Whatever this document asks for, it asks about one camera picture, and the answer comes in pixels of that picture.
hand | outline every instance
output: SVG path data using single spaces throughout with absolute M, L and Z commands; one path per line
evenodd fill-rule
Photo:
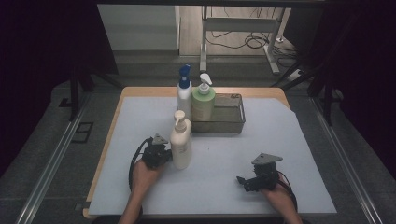
M 139 160 L 134 164 L 132 173 L 132 192 L 128 203 L 119 220 L 120 224 L 133 224 L 139 217 L 140 207 L 149 188 L 157 181 L 158 176 L 163 171 L 164 165 L 155 170 L 151 170 L 147 165 Z
M 273 208 L 285 218 L 288 224 L 302 224 L 300 216 L 297 214 L 293 201 L 289 196 L 289 193 L 281 185 L 276 184 L 273 190 L 261 189 L 260 192 L 267 198 L 268 202 Z

cream pump bottle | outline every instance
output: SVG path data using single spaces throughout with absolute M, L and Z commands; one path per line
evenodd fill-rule
M 177 109 L 191 120 L 191 82 L 189 80 L 190 65 L 185 64 L 179 69 L 180 80 L 177 83 Z
M 215 107 L 215 90 L 212 85 L 210 76 L 207 73 L 200 75 L 202 84 L 192 91 L 192 120 L 193 121 L 210 121 Z
M 171 151 L 173 164 L 182 170 L 191 161 L 191 122 L 182 110 L 175 112 L 175 127 L 171 133 Z

white wall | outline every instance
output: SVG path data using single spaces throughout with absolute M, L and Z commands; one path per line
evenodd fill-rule
M 113 50 L 178 49 L 178 6 L 98 5 Z

bottle cap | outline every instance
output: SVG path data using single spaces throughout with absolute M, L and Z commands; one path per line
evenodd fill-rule
M 187 129 L 186 122 L 184 121 L 186 114 L 182 110 L 175 112 L 175 129 L 179 132 L 184 132 Z
M 187 89 L 190 86 L 190 80 L 189 80 L 189 73 L 190 73 L 190 65 L 185 64 L 183 65 L 179 70 L 180 74 L 180 80 L 178 82 L 178 86 L 181 89 Z
M 202 84 L 199 85 L 199 93 L 207 95 L 210 91 L 209 85 L 212 85 L 212 80 L 210 80 L 210 76 L 207 73 L 202 73 L 199 77 L 202 81 Z

green bottle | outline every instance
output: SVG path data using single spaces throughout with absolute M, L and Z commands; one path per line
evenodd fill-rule
M 202 84 L 192 91 L 192 120 L 210 121 L 215 107 L 215 90 L 207 73 L 200 75 Z

